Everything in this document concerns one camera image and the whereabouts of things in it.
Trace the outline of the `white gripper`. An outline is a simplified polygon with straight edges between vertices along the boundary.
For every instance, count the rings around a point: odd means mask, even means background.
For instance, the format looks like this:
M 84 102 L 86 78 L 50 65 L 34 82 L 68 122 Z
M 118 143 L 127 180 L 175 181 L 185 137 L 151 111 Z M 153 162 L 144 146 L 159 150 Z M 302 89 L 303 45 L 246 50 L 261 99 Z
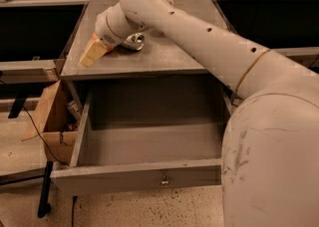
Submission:
M 109 7 L 97 16 L 95 23 L 95 34 L 100 40 L 89 41 L 80 58 L 80 64 L 91 67 L 108 52 L 107 46 L 116 47 L 143 28 L 126 17 L 120 4 Z

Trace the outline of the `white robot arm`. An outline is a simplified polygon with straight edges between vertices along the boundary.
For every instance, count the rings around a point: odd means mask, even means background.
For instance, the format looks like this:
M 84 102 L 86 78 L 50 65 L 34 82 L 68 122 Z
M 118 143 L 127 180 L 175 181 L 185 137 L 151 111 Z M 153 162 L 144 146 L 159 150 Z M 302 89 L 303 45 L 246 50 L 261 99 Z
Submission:
M 155 28 L 241 99 L 222 145 L 225 227 L 319 227 L 319 75 L 191 16 L 172 0 L 119 0 L 99 14 L 95 61 Z

